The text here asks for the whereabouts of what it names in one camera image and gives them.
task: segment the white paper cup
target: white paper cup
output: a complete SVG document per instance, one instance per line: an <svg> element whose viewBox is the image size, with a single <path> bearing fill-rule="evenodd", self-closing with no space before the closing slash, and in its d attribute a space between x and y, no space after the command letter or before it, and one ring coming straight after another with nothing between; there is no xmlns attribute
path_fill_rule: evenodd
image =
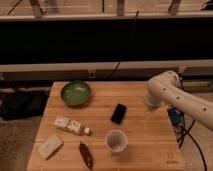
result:
<svg viewBox="0 0 213 171"><path fill-rule="evenodd" d="M123 131L114 129L107 133L105 143L111 152L119 153L127 146L127 136Z"/></svg>

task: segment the green bowl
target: green bowl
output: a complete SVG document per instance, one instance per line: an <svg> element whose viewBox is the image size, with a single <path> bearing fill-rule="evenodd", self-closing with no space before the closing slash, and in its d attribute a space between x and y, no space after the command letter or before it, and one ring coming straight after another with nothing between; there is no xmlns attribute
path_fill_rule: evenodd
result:
<svg viewBox="0 0 213 171"><path fill-rule="evenodd" d="M85 103L91 94L88 84L83 81L72 81L61 90L61 98L67 105L78 106Z"/></svg>

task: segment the black smartphone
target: black smartphone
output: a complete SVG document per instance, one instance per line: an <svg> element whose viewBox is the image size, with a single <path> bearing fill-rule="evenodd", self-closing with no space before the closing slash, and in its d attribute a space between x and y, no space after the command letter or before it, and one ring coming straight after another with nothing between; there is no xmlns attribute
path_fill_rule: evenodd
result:
<svg viewBox="0 0 213 171"><path fill-rule="evenodd" d="M121 124L121 122L124 118L125 112L126 112L126 108L127 107L125 105L117 104L117 106L112 114L111 121L114 123L117 123L117 124Z"/></svg>

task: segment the black wall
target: black wall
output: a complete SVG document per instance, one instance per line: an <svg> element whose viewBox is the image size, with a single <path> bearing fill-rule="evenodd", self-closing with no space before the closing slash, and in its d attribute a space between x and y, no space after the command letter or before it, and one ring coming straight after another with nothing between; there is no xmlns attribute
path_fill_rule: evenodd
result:
<svg viewBox="0 0 213 171"><path fill-rule="evenodd" d="M213 19L0 22L0 41L0 64L213 59Z"/></svg>

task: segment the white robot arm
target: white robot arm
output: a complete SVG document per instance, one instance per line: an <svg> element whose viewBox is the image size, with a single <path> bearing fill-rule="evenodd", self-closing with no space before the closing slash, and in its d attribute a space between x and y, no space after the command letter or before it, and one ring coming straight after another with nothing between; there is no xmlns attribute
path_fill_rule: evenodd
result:
<svg viewBox="0 0 213 171"><path fill-rule="evenodd" d="M164 100L213 130L213 103L184 92L177 88L179 84L179 76L173 71L152 77L147 82L145 103L151 108L157 108Z"/></svg>

